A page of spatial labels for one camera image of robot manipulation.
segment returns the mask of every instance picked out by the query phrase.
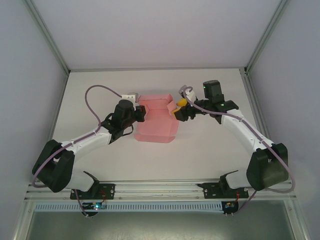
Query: pink box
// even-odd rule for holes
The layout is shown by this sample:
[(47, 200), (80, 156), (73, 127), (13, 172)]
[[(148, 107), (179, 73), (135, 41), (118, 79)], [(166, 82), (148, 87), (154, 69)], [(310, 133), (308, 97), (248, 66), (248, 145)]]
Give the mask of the pink box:
[(145, 107), (144, 122), (138, 122), (134, 138), (140, 142), (170, 143), (176, 137), (179, 122), (172, 115), (177, 109), (170, 94), (142, 95), (139, 105)]

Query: yellow object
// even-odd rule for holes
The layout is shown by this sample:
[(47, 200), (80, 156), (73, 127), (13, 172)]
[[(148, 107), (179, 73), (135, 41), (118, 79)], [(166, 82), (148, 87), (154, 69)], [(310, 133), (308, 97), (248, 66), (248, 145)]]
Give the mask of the yellow object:
[(175, 109), (175, 110), (173, 110), (173, 111), (171, 112), (175, 119), (177, 119), (177, 118), (176, 118), (176, 115), (175, 115), (175, 112), (178, 112), (179, 110), (180, 110), (180, 108), (177, 108), (177, 109)]
[(177, 103), (176, 103), (176, 105), (178, 106), (178, 107), (184, 107), (185, 105), (187, 105), (187, 100), (185, 99), (185, 98), (181, 98)]

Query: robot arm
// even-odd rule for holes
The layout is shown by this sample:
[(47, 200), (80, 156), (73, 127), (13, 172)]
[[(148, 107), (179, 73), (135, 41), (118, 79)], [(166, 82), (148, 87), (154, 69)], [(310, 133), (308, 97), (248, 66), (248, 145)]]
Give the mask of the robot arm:
[[(54, 193), (67, 188), (90, 192), (94, 196), (99, 189), (99, 181), (88, 172), (73, 170), (74, 162), (91, 151), (127, 135), (128, 133), (124, 134), (124, 130), (132, 127), (134, 122), (143, 122), (145, 114), (144, 106), (134, 106), (128, 99), (120, 100), (114, 113), (109, 114), (97, 130), (70, 141), (48, 141), (32, 169), (32, 174), (35, 175), (42, 167), (37, 178)], [(56, 154), (55, 159), (52, 158), (43, 166), (52, 154)]]
[(286, 165), (288, 165), (288, 151), (282, 144), (274, 144), (270, 139), (261, 134), (254, 126), (246, 121), (239, 107), (231, 100), (225, 101), (224, 95), (217, 80), (203, 83), (204, 100), (198, 100), (192, 89), (182, 87), (185, 91), (182, 99), (178, 102), (180, 109), (173, 111), (179, 121), (194, 119), (197, 114), (206, 115), (208, 110), (216, 114), (209, 114), (219, 124), (226, 127), (240, 141), (246, 151), (251, 155), (247, 169), (239, 169), (220, 177), (222, 191), (238, 188), (253, 188), (257, 191), (271, 187), (275, 184), (286, 181), (289, 178), (287, 170), (276, 159), (266, 147), (270, 147), (278, 154)]

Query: white wall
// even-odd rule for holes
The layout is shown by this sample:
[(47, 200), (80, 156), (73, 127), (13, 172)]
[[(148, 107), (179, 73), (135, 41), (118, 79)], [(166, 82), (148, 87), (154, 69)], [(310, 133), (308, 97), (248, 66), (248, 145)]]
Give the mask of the white wall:
[(74, 69), (244, 67), (280, 0), (34, 0)]
[(272, 139), (289, 150), (314, 239), (320, 236), (319, 23), (319, 0), (292, 0), (251, 73)]
[(0, 239), (9, 240), (65, 74), (23, 1), (1, 1), (0, 32)]

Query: white platform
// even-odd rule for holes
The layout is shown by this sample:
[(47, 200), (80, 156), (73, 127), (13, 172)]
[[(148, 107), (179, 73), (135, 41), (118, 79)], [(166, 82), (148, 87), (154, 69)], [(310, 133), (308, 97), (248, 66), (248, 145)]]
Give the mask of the white platform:
[[(84, 100), (91, 85), (105, 85), (120, 94), (171, 94), (177, 101), (182, 85), (192, 86), (197, 97), (203, 99), (202, 83), (208, 80), (219, 80), (225, 99), (233, 100), (254, 124), (239, 69), (72, 72), (53, 138), (71, 140), (97, 127)], [(88, 101), (103, 120), (114, 111), (119, 98), (105, 89), (94, 88)], [(86, 155), (74, 168), (88, 171), (101, 181), (212, 179), (246, 169), (249, 161), (249, 154), (228, 130), (214, 118), (199, 115), (179, 123), (176, 139), (171, 143), (139, 142), (133, 135), (125, 136)]]

